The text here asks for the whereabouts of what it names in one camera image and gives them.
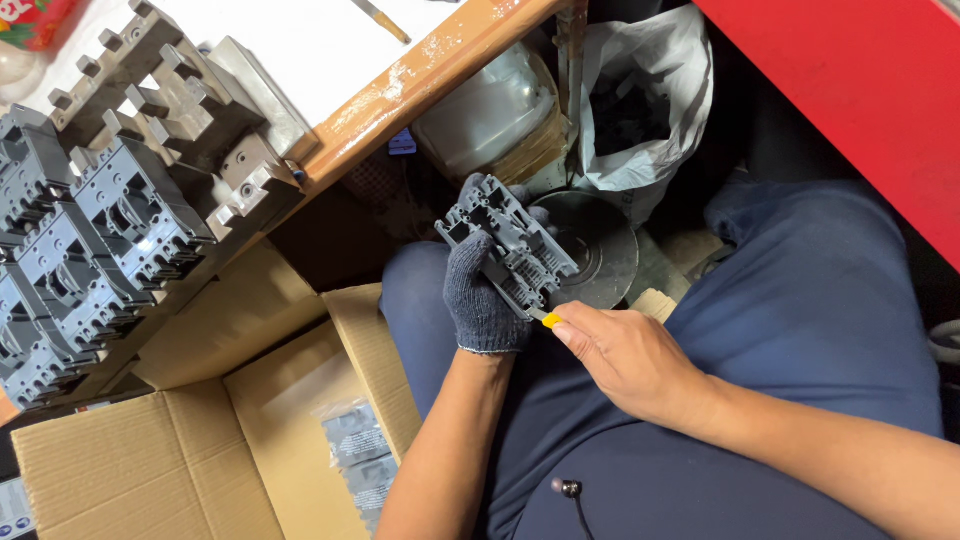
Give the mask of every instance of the black earbud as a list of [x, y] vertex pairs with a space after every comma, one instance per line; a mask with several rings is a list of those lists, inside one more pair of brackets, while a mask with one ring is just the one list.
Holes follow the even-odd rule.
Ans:
[[577, 480], [553, 479], [550, 487], [568, 499], [576, 499], [584, 491], [584, 485]]

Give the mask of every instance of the round black disc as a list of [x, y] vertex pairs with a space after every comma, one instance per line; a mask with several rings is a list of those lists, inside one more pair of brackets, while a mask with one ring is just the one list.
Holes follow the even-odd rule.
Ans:
[[627, 216], [614, 205], [580, 191], [562, 191], [533, 203], [550, 212], [557, 241], [580, 267], [560, 278], [550, 294], [550, 309], [579, 300], [597, 309], [611, 309], [627, 295], [639, 266], [636, 235]]

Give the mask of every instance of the hand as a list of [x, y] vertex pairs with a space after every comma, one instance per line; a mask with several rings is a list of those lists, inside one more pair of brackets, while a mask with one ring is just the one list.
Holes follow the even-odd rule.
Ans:
[[554, 334], [624, 412], [677, 431], [710, 421], [718, 396], [714, 379], [690, 363], [656, 319], [580, 302], [554, 312], [564, 319], [553, 327]]
[[[466, 194], [484, 181], [483, 174], [471, 175], [460, 193], [460, 204]], [[522, 205], [530, 200], [526, 188], [512, 185], [508, 188]], [[527, 213], [547, 229], [549, 213], [546, 209], [530, 207]], [[519, 353], [530, 340], [532, 326], [516, 316], [514, 311], [480, 273], [480, 267], [493, 249], [494, 240], [479, 230], [453, 248], [446, 267], [444, 301], [457, 326], [457, 344], [461, 349], [481, 355]]]

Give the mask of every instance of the dark blue glove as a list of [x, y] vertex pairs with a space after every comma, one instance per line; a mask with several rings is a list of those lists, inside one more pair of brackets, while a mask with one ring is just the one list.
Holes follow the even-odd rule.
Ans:
[[[485, 178], [486, 175], [475, 174], [467, 179], [460, 194], [462, 203], [465, 194]], [[521, 204], [529, 202], [525, 187], [517, 185], [509, 189]], [[548, 226], [546, 209], [530, 207], [527, 213], [549, 233], [555, 231]], [[461, 349], [487, 355], [519, 353], [530, 340], [533, 327], [516, 316], [487, 277], [480, 273], [480, 266], [493, 244], [492, 236], [478, 230], [453, 248], [446, 266], [444, 301], [457, 326], [457, 344]]]

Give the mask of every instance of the white table surface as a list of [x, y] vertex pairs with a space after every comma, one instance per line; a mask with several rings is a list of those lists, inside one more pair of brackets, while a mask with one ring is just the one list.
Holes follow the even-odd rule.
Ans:
[[[436, 29], [460, 4], [428, 0], [372, 0], [414, 43]], [[404, 46], [350, 0], [153, 0], [198, 47], [225, 36], [250, 49], [306, 119], [316, 126], [400, 59]], [[72, 35], [53, 54], [42, 81], [18, 102], [44, 114], [47, 96], [69, 91], [81, 74], [82, 55], [99, 57], [98, 36], [119, 32], [133, 18], [127, 0], [90, 0]]]

